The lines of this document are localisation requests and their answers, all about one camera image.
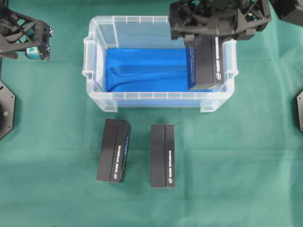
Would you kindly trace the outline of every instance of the black mechanical part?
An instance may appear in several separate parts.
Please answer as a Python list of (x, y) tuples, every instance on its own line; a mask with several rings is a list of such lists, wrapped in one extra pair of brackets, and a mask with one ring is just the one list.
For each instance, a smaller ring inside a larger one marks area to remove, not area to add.
[(303, 0), (270, 0), (281, 20), (303, 26)]
[(303, 132), (303, 91), (297, 96), (300, 130)]
[(250, 39), (271, 21), (268, 0), (180, 0), (169, 9), (171, 39), (194, 35), (186, 45), (197, 45), (201, 35)]
[(53, 30), (44, 21), (14, 12), (0, 2), (1, 57), (17, 59), (17, 52), (26, 52), (29, 59), (50, 60), (52, 35)]
[(13, 129), (15, 95), (0, 81), (0, 139)]

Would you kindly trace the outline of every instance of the table surface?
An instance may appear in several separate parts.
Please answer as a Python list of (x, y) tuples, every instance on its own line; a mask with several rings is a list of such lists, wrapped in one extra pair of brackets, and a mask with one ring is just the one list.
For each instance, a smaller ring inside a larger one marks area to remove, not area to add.
[[(98, 15), (166, 15), (169, 0), (23, 0), (53, 27), (51, 61), (3, 61), (15, 128), (0, 142), (0, 222), (9, 227), (303, 225), (303, 29), (273, 21), (238, 42), (234, 95), (216, 112), (102, 112), (85, 91), (83, 38)], [(106, 118), (132, 126), (125, 182), (96, 182)], [(175, 125), (176, 188), (150, 189), (150, 125)]]

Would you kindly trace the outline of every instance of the teal component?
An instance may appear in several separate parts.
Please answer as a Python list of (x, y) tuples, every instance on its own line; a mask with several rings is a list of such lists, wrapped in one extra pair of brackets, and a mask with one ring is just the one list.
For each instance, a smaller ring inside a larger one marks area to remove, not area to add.
[(27, 48), (27, 57), (31, 60), (41, 60), (37, 46)]
[(33, 35), (35, 32), (34, 32), (34, 30), (33, 29), (30, 29), (28, 32), (27, 32), (27, 35), (28, 36), (31, 36), (31, 35)]

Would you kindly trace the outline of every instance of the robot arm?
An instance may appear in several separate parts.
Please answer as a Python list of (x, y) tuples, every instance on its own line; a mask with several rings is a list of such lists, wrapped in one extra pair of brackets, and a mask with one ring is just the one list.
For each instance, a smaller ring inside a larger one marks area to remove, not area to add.
[[(303, 26), (303, 0), (270, 0), (280, 19)], [(180, 0), (169, 9), (171, 39), (198, 45), (202, 35), (248, 40), (271, 21), (268, 0)]]

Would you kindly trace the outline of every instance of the green tablecloth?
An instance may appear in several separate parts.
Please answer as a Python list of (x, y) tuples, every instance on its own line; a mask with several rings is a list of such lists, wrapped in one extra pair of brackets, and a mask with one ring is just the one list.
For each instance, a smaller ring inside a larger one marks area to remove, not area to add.
[[(166, 15), (169, 0), (11, 0), (54, 29), (50, 62), (3, 61), (16, 95), (0, 142), (0, 225), (6, 227), (301, 227), (303, 28), (273, 22), (238, 42), (235, 93), (196, 108), (102, 112), (85, 91), (83, 38), (97, 15)], [(105, 118), (132, 126), (125, 182), (96, 182)], [(176, 189), (150, 189), (150, 125), (175, 124)]]

